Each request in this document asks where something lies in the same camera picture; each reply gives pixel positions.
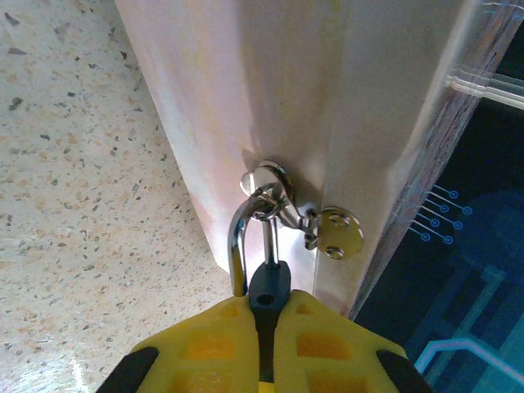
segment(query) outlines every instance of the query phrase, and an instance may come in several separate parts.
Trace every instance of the padlock shackle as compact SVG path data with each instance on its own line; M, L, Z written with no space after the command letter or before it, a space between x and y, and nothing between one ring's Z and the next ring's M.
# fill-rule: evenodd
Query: padlock shackle
M244 244L247 225L257 211L272 209L271 204L255 192L235 212L228 231L228 258L231 287L235 296L247 293L246 254Z

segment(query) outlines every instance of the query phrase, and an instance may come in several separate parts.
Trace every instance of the terrazzo floor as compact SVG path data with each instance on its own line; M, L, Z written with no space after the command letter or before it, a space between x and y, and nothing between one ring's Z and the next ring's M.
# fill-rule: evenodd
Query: terrazzo floor
M229 297L112 1L6 0L1 392L95 391Z

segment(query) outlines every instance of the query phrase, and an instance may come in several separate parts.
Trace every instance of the round metal plate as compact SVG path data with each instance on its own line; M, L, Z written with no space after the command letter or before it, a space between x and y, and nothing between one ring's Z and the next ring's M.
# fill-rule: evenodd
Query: round metal plate
M242 176L240 188L249 196L257 188L276 183L284 187L287 198L291 203L295 203L295 188L286 170L271 160L263 160L252 172L247 172Z
M364 234L357 218L340 207L327 207L320 215L318 249L334 260L348 260L362 251Z

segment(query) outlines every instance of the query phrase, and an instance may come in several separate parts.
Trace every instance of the screw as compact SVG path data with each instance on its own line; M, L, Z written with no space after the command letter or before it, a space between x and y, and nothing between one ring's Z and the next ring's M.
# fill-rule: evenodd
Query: screw
M318 218L318 213L316 212L315 209L308 209L305 212L305 215L307 216L308 219L317 219Z
M255 192L255 179L253 176L253 172L247 172L242 175L242 178L240 180L240 188L244 191L244 193L247 196Z
M328 246L326 247L326 254L332 260L341 260L342 257L344 256L344 251L338 247Z
M341 213L333 213L329 216L329 220L333 225L339 228L347 228L351 223L351 220Z
M314 250L317 247L318 237L313 233L306 233L304 235L304 246L307 250Z

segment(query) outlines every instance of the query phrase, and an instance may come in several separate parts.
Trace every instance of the white door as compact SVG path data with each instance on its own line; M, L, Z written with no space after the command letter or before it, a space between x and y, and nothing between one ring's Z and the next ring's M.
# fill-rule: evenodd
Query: white door
M282 230L292 286L358 309L435 181L516 31L519 0L117 0L217 263L246 199L240 178L282 165L297 204L340 206L363 250L331 260ZM263 260L261 230L246 245Z

